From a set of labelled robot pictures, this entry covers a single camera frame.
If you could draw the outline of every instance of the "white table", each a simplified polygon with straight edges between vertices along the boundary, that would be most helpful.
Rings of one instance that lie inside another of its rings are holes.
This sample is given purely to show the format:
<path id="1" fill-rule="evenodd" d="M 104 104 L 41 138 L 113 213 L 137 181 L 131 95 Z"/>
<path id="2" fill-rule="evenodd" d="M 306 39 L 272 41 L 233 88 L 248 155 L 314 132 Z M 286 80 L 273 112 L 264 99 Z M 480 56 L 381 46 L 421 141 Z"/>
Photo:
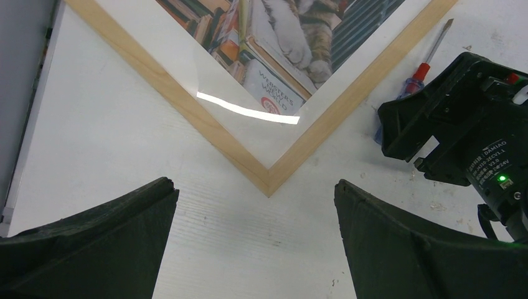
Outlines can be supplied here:
<path id="1" fill-rule="evenodd" d="M 460 0 L 429 78 L 463 47 L 528 72 L 526 0 Z M 333 188 L 344 178 L 452 229 L 483 235 L 481 198 L 382 156 L 374 112 L 399 91 L 420 45 L 266 198 L 75 13 L 54 31 L 8 207 L 9 235 L 81 212 L 160 176 L 181 195 L 155 298 L 354 298 Z M 499 229 L 499 237 L 509 236 Z"/>

